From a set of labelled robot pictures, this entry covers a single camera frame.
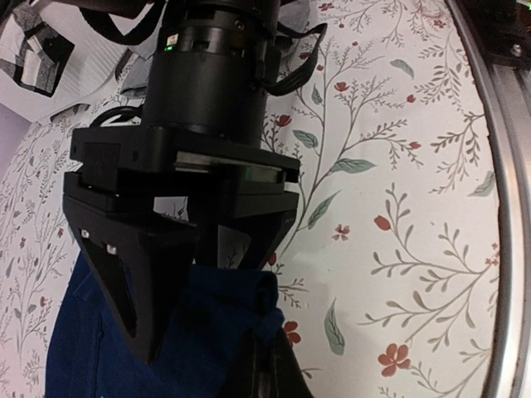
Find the red flower print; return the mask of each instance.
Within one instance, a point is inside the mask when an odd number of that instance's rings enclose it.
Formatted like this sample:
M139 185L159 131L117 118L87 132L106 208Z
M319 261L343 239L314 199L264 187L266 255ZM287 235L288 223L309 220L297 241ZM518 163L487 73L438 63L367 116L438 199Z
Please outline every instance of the red flower print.
M328 11L330 8L334 8L334 5L331 2L324 2L319 6L319 10Z
M300 335L295 331L299 327L299 324L294 321L286 322L284 325L284 332L288 336L288 340L290 340L291 348L293 348L294 344L299 344L302 340Z
M273 255L267 260L267 264L269 264L270 267L276 264L276 253L273 253Z
M340 93L348 90L348 85L344 81L340 81L339 83L336 83L334 88L339 91Z
M408 352L409 350L405 344L400 347L397 344L389 344L386 353L378 357L378 362L385 366L382 376L393 376L397 372L397 367L399 369L409 369L412 362L407 359Z
M345 241L348 240L348 234L350 233L350 226L345 226L344 228L341 226L341 224L338 225L338 227L335 229L335 231L338 233L337 235L332 236L332 239L334 240L341 240Z
M382 231L389 231L391 229L391 224L389 223L389 220L383 216L378 216L374 219L374 223L380 228Z
M281 115L276 121L275 124L279 127L285 127L291 123L291 117L287 114Z
M435 25L436 27L442 29L443 27L446 26L446 24L441 21L440 19L436 19L434 22L433 22L433 25Z

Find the screw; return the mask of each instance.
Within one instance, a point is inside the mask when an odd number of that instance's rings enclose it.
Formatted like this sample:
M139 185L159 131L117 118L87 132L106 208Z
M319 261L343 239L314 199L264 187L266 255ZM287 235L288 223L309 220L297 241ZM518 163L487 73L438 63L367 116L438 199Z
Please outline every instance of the screw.
M522 46L520 44L515 44L511 48L511 54L514 56L522 56Z
M110 255L117 255L118 250L114 246L107 245L107 253L109 253Z

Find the metal frame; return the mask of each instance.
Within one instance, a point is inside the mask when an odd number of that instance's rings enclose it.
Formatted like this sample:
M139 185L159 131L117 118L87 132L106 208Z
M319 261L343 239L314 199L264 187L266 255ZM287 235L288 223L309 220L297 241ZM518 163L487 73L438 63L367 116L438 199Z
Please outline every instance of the metal frame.
M482 396L517 398L524 396L531 328L531 80L528 71L486 65L456 0L447 4L485 106L500 200L499 298Z

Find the bed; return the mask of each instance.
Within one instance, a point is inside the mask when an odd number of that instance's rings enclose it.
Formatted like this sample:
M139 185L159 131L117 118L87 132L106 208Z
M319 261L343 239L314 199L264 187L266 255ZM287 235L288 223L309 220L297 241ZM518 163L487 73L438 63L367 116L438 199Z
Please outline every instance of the bed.
M441 0L313 2L312 80L268 105L263 146L299 158L298 220L267 269L316 397L479 397L499 287L499 198L484 106ZM284 65L308 55L302 42ZM71 131L114 93L33 124L0 192L0 391L43 396L79 249L61 212ZM181 216L179 202L160 204ZM230 266L239 242L221 254Z

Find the black cable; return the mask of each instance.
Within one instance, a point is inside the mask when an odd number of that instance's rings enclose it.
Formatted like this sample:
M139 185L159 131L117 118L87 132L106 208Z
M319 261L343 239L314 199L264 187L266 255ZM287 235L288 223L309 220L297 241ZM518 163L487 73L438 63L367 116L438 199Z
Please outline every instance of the black cable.
M105 111L103 114L98 116L94 121L90 124L91 127L99 127L107 120L115 117L115 116L130 116L131 120L134 117L141 118L142 117L142 108L141 107L135 107L135 106L119 106L118 108L113 108Z

